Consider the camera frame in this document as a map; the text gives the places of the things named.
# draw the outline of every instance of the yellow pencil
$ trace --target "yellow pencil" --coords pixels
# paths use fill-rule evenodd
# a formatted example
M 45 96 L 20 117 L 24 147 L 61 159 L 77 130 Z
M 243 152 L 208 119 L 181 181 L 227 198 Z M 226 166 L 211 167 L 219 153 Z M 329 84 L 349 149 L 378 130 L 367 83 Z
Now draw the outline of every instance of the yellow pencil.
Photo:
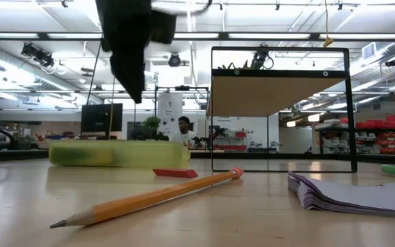
M 50 228 L 63 227 L 63 226 L 86 226 L 104 220 L 109 220 L 114 217 L 119 217 L 145 207 L 152 206 L 153 204 L 166 201 L 176 196 L 181 196 L 196 189 L 201 189 L 209 185 L 214 185 L 228 179 L 237 179 L 243 174 L 240 168 L 234 168 L 229 172 L 216 174 L 206 178 L 193 180 L 180 185 L 170 186 L 165 189 L 159 189 L 153 192 L 143 193 L 129 198 L 123 198 L 102 204 L 92 206 L 89 210 L 77 213 L 66 220 L 61 220 L 52 224 Z

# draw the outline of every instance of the pencil eraser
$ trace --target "pencil eraser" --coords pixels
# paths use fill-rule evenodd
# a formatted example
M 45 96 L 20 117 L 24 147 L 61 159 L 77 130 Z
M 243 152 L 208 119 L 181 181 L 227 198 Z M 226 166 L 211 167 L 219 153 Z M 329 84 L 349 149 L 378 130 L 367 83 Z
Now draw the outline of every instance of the pencil eraser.
M 240 178 L 240 176 L 243 174 L 243 170 L 238 167 L 233 168 L 232 170 L 236 172 L 236 176 L 234 177 L 234 179 Z
M 198 174 L 193 169 L 153 169 L 157 176 L 171 176 L 176 178 L 194 178 Z

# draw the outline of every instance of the black monitor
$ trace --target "black monitor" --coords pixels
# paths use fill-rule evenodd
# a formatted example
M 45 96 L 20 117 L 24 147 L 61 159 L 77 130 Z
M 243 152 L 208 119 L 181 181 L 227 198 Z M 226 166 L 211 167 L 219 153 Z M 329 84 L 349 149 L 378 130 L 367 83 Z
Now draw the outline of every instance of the black monitor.
M 112 108 L 112 126 L 110 131 L 121 131 L 123 104 L 114 104 Z M 82 132 L 106 132 L 109 135 L 110 104 L 88 105 L 82 107 Z

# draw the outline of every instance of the person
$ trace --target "person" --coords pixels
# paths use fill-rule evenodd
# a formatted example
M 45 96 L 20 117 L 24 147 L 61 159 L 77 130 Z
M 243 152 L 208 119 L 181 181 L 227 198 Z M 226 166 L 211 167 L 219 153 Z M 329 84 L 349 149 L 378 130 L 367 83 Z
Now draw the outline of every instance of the person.
M 190 119 L 182 116 L 178 119 L 179 132 L 173 134 L 171 141 L 180 143 L 188 148 L 194 148 L 195 141 L 193 138 L 196 137 L 196 133 L 189 130 Z

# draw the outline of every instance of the notebook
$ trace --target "notebook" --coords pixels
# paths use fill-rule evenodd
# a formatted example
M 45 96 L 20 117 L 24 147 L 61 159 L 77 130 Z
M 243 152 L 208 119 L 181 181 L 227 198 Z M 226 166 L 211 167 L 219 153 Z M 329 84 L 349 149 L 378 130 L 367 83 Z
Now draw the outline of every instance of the notebook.
M 289 172 L 288 185 L 305 209 L 395 217 L 395 183 L 348 186 Z

